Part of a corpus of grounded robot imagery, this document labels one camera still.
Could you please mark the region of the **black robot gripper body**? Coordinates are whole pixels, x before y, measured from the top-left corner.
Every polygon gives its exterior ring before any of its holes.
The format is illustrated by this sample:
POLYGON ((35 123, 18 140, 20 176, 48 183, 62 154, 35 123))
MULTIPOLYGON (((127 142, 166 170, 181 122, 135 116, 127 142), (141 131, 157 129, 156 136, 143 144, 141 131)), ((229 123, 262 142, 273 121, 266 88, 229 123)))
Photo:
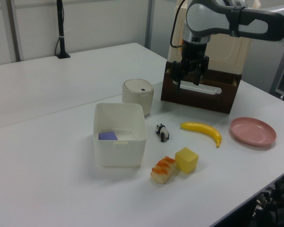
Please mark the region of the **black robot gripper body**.
POLYGON ((192 43, 183 40, 183 45, 181 61, 187 63, 187 68, 196 68, 197 61, 205 56, 207 43, 192 43))

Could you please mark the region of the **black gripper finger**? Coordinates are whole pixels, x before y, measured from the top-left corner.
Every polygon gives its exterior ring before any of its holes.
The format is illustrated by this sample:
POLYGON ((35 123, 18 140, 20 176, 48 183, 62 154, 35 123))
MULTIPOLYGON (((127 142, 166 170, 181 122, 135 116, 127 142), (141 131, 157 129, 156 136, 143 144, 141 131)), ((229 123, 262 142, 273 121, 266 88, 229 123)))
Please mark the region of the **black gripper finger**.
POLYGON ((180 90, 181 80, 186 75, 187 63, 183 61, 173 61, 171 69, 171 78, 176 83, 177 90, 180 90))
POLYGON ((194 80, 195 85, 197 86, 199 85, 202 75, 206 73, 208 70, 208 65, 209 65, 209 57, 206 55, 197 61, 197 65, 195 68, 195 80, 194 80))

